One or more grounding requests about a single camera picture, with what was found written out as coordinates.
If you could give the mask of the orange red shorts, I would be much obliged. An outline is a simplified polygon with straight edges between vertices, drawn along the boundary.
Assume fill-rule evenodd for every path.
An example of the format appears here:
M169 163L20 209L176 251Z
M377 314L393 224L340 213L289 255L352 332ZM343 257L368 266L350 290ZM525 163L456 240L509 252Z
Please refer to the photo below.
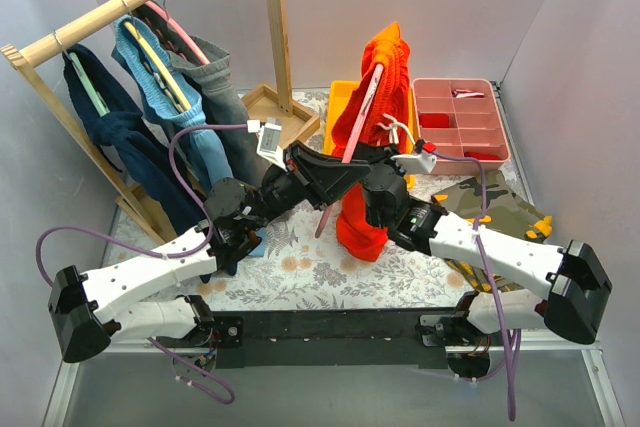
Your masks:
M359 141L370 146L386 145L390 135L384 129L390 123L388 117L393 116L402 123L409 120L409 56L410 46L402 38L397 22L389 24L366 44L361 60L361 81L331 130L334 156L341 157L345 153L378 65L383 67L383 71ZM363 190L360 184L356 184L342 199L342 209L336 220L336 236L349 254L363 261L374 262L383 251L388 234L385 228L370 225L365 213Z

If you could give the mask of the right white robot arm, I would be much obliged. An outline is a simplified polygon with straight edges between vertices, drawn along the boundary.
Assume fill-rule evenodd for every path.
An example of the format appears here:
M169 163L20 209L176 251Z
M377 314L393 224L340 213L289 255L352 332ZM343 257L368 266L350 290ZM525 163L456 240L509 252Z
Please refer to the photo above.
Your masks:
M594 249L573 240L567 247L518 239L472 223L435 200L411 196L403 179L404 155L393 145L357 145L355 157L371 166L362 180L365 216L384 227L407 251L465 262L518 284L499 300L472 294L458 305L454 336L475 344L486 334L545 327L577 344L590 345L612 291L612 282Z

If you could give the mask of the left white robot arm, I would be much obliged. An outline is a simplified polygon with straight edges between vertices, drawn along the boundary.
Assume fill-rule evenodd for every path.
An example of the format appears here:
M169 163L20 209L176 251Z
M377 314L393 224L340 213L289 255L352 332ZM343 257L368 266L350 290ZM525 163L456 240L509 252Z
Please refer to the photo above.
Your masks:
M278 154L258 187L217 181L204 220L175 240L119 264L58 271L47 307L63 361L82 362L113 342L144 337L205 345L218 328L201 297L154 303L149 296L238 263L259 245L259 229L303 202L329 206L372 170L365 160L344 163L299 141Z

